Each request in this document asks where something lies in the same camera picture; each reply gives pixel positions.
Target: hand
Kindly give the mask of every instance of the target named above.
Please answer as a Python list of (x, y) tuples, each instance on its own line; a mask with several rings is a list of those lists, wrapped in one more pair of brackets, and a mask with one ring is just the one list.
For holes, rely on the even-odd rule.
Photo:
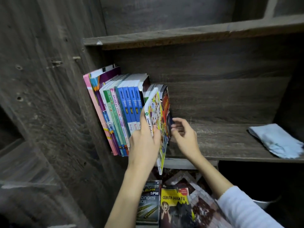
[(130, 138), (128, 170), (146, 181), (157, 160), (161, 146), (161, 131), (153, 127), (152, 137), (144, 110), (140, 114), (141, 129), (134, 131)]
[(176, 139), (179, 149), (188, 160), (195, 160), (195, 158), (201, 155), (196, 132), (185, 119), (173, 118), (173, 121), (175, 124), (171, 126), (171, 133)]

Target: pink book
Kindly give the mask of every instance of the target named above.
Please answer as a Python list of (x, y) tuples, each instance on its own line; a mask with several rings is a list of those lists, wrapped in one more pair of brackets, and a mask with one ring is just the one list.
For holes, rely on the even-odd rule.
[(94, 104), (94, 107), (95, 107), (95, 110), (97, 112), (97, 115), (98, 115), (98, 117), (100, 119), (101, 125), (103, 127), (104, 132), (105, 132), (105, 135), (107, 136), (107, 139), (109, 141), (109, 144), (110, 144), (110, 147), (112, 149), (112, 152), (113, 152), (114, 155), (118, 155), (117, 150), (116, 150), (115, 145), (114, 145), (114, 142), (112, 140), (112, 137), (111, 137), (111, 135), (109, 133), (107, 124), (106, 124), (106, 122), (104, 120), (104, 117), (102, 115), (101, 109), (100, 109), (99, 104), (97, 102), (96, 96), (95, 96), (94, 91), (92, 89), (92, 85), (91, 85), (91, 82), (90, 82), (90, 74), (88, 73), (88, 74), (84, 75), (83, 79), (85, 80), (87, 89), (89, 91), (89, 94), (90, 94), (90, 97), (91, 97), (92, 102)]

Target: towel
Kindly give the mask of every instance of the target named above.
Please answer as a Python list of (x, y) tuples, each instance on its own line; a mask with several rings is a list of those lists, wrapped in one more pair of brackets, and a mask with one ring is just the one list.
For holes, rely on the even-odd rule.
[(277, 124), (251, 126), (249, 133), (261, 140), (274, 155), (281, 158), (297, 158), (303, 153), (304, 143), (291, 137)]

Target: sleeve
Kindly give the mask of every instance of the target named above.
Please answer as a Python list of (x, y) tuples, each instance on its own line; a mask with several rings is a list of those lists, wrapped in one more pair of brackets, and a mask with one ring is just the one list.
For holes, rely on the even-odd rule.
[(237, 186), (229, 188), (217, 203), (234, 228), (283, 228)]

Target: stack of books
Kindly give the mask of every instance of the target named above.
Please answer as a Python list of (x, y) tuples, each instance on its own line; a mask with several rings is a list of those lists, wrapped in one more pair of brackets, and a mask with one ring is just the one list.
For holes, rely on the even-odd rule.
[(141, 128), (142, 110), (151, 134), (154, 125), (161, 130), (157, 166), (162, 174), (172, 122), (168, 87), (151, 84), (146, 73), (121, 74), (116, 65), (95, 70), (83, 78), (114, 155), (129, 155), (130, 137)]

